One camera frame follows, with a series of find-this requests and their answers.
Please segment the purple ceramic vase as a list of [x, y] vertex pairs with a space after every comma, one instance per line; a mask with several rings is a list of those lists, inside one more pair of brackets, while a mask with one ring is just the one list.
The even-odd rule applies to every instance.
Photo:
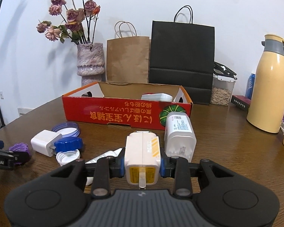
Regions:
[[102, 43], [77, 46], [77, 75], [81, 85], [101, 82], [105, 74], [105, 56]]

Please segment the purple ridged bottle cap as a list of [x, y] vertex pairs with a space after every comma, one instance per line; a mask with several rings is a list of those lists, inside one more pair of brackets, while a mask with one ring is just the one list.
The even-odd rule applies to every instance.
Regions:
[[31, 159], [29, 146], [23, 142], [9, 147], [9, 151], [13, 152], [15, 165], [23, 165]]

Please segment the red cardboard box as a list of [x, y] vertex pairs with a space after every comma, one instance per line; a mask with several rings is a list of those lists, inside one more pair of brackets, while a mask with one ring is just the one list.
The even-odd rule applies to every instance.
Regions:
[[[141, 100], [147, 93], [166, 93], [171, 102]], [[170, 112], [191, 114], [193, 102], [182, 86], [93, 82], [62, 96], [66, 119], [94, 124], [122, 124], [164, 130]]]

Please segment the blue bottle cap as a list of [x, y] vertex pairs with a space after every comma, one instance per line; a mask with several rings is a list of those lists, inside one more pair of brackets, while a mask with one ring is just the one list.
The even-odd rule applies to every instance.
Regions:
[[64, 137], [54, 142], [56, 153], [79, 150], [83, 147], [80, 137]]

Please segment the dark red small box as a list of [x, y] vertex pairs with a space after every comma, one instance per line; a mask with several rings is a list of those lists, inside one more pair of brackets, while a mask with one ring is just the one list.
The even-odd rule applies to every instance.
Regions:
[[243, 95], [232, 95], [231, 103], [241, 110], [248, 112], [251, 100]]

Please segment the brown paper bag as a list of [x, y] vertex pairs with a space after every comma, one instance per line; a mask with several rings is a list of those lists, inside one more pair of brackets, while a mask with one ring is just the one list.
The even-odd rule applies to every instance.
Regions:
[[151, 40], [138, 36], [132, 23], [118, 21], [116, 38], [107, 41], [107, 81], [118, 83], [149, 82]]

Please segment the cream travel adapter plug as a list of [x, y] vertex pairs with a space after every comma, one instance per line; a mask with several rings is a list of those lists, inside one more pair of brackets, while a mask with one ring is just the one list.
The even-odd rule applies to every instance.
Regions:
[[159, 137], [149, 131], [127, 136], [124, 166], [127, 182], [145, 189], [157, 183], [161, 168]]

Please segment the white usb charger cube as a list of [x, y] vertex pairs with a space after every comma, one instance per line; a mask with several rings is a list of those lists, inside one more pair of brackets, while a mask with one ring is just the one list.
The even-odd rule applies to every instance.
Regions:
[[35, 152], [52, 157], [55, 154], [54, 143], [62, 138], [57, 132], [43, 130], [31, 139], [31, 145]]

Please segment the clear seed container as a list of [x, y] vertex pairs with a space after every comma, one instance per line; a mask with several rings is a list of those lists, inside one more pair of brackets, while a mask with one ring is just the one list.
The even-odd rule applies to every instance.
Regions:
[[210, 103], [213, 105], [228, 106], [237, 80], [236, 73], [216, 61], [214, 62], [213, 70]]

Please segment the dried rose bouquet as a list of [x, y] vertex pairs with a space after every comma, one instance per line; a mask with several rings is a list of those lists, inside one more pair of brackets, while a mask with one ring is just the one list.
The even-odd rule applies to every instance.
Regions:
[[62, 22], [56, 26], [51, 21], [40, 21], [36, 26], [37, 32], [51, 42], [64, 43], [69, 38], [76, 45], [92, 47], [100, 9], [93, 0], [51, 0], [48, 13], [60, 16]]

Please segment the white tube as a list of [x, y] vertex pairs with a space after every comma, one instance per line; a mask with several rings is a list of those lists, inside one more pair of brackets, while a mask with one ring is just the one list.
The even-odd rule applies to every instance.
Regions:
[[86, 162], [87, 182], [86, 186], [103, 179], [109, 182], [111, 178], [122, 178], [125, 175], [125, 148], [116, 151], [108, 151]]

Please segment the yellow thermos jug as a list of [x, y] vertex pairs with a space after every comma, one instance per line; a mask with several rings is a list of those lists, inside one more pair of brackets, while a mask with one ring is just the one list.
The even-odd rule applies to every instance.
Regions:
[[278, 133], [284, 116], [284, 39], [265, 35], [257, 65], [247, 121], [268, 133]]

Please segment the white red lint brush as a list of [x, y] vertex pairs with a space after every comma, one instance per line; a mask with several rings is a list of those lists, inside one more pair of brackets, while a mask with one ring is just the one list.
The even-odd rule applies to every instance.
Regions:
[[147, 93], [141, 96], [141, 100], [171, 102], [173, 97], [166, 93]]

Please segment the white bottle cap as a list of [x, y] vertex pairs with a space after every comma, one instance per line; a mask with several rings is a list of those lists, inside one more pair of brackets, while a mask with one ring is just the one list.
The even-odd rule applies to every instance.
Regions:
[[64, 166], [79, 158], [80, 158], [80, 151], [78, 149], [73, 151], [58, 152], [56, 155], [56, 160], [60, 164], [60, 166]]

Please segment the black paper bag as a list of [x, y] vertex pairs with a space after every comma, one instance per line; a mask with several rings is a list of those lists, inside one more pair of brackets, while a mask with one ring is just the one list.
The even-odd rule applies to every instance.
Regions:
[[193, 103], [210, 103], [215, 29], [176, 21], [153, 21], [149, 82], [183, 86]]

